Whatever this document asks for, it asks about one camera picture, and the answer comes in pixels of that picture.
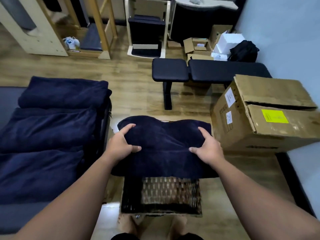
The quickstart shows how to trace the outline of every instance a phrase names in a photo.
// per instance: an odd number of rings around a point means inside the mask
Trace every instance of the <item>light blue wall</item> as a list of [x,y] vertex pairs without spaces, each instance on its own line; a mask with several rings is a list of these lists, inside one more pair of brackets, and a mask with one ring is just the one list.
[[[274,78],[301,81],[320,107],[320,0],[247,0],[236,29]],[[288,154],[320,219],[320,143]]]

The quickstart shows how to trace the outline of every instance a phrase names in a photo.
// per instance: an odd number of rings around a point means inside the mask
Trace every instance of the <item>wood plank flooring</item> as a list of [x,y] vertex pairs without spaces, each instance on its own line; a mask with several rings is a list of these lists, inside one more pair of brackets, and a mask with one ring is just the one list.
[[[151,60],[127,56],[129,43],[126,27],[118,27],[118,32],[119,38],[111,48],[112,60],[100,60],[27,54],[0,25],[0,86],[27,86],[31,76],[106,80],[112,90],[111,127],[114,130],[117,129],[120,120],[134,115],[148,115],[160,120],[173,121],[196,119],[211,123],[210,103],[211,100],[219,98],[224,90],[222,86],[214,86],[206,93],[200,88],[174,83],[171,90],[173,109],[164,110],[162,84],[154,82],[151,78]],[[186,58],[183,50],[167,50],[166,57]],[[227,159],[259,184],[293,202],[274,156],[235,155]],[[106,191],[112,193],[106,197],[108,204],[101,210],[92,239],[109,240],[116,234],[115,223],[118,216],[115,208],[119,207],[121,182],[121,179],[116,178],[110,180]],[[188,230],[200,235],[204,240],[249,239],[220,179],[202,179],[200,187],[203,217],[189,217]],[[157,222],[155,229],[161,225],[157,218],[149,221]],[[145,234],[143,239],[165,239],[165,234],[157,237],[149,234]]]

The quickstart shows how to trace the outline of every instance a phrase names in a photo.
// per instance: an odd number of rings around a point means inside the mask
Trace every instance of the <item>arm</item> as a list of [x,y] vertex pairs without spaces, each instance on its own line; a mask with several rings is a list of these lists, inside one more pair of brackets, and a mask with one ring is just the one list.
[[13,239],[90,239],[101,210],[111,169],[140,146],[128,145],[129,124],[108,142],[104,154],[68,189],[32,218]]
[[258,185],[225,160],[220,143],[199,127],[205,138],[189,150],[218,173],[240,222],[252,240],[320,239],[320,222]]

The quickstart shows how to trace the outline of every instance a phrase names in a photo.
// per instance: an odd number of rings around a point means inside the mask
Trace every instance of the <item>navy blue towel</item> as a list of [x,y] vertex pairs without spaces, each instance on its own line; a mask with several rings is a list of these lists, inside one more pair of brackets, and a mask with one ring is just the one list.
[[0,131],[0,153],[35,152],[82,146],[94,139],[97,112],[16,108]]
[[77,180],[82,147],[0,154],[0,205],[54,200]]
[[211,125],[198,120],[162,122],[149,116],[132,116],[118,123],[119,130],[134,123],[124,136],[128,144],[141,146],[116,165],[115,176],[214,178],[217,173],[189,147],[201,147],[205,139],[198,127],[211,134]]
[[21,108],[103,109],[111,92],[107,81],[33,76],[18,104]]

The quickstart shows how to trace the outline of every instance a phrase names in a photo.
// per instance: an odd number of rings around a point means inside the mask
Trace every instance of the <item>black plastic bag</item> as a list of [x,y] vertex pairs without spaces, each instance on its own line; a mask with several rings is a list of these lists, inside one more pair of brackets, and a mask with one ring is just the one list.
[[230,49],[228,61],[256,62],[259,49],[248,40],[243,40],[236,47]]

